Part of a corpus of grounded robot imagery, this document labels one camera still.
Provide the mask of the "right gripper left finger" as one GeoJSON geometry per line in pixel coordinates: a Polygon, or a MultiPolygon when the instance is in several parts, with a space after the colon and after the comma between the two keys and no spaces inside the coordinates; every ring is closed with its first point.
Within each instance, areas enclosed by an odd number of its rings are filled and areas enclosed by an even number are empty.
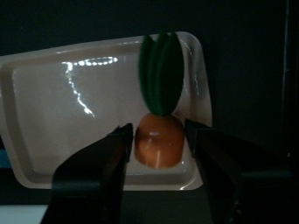
{"type": "Polygon", "coordinates": [[[118,224],[132,142],[133,125],[126,124],[62,162],[41,224],[118,224]]]}

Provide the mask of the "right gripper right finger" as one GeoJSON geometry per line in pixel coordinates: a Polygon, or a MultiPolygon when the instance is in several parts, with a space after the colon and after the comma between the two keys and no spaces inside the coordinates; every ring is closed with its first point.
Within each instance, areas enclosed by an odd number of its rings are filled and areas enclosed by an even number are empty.
{"type": "Polygon", "coordinates": [[[208,195],[212,224],[299,224],[299,187],[286,162],[189,119],[184,133],[208,195]]]}

